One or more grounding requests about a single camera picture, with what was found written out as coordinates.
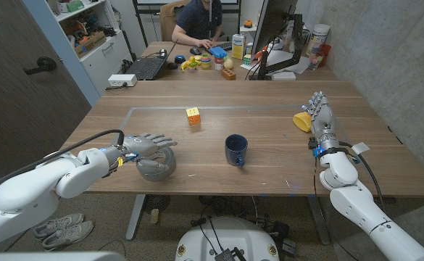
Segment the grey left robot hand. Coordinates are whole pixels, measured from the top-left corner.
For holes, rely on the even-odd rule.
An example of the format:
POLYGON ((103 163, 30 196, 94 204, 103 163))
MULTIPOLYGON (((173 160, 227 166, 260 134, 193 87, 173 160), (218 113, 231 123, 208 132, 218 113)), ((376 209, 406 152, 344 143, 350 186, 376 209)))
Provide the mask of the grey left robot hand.
POLYGON ((121 146, 102 148, 109 164, 117 165, 119 157, 122 162, 133 161, 141 176, 147 181, 162 181, 175 170, 175 155, 171 146, 177 143, 163 134, 143 133, 124 138, 121 146))

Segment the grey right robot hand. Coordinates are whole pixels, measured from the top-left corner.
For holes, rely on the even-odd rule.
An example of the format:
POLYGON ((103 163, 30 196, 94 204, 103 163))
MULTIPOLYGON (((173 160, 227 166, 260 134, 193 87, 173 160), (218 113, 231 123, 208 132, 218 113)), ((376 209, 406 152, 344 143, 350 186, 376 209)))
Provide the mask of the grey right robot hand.
POLYGON ((316 151, 316 156, 335 153, 340 147, 335 134, 334 116, 327 96, 322 92, 315 92, 309 100, 309 105, 302 105, 302 109, 311 117, 311 131, 317 146, 310 149, 316 151))

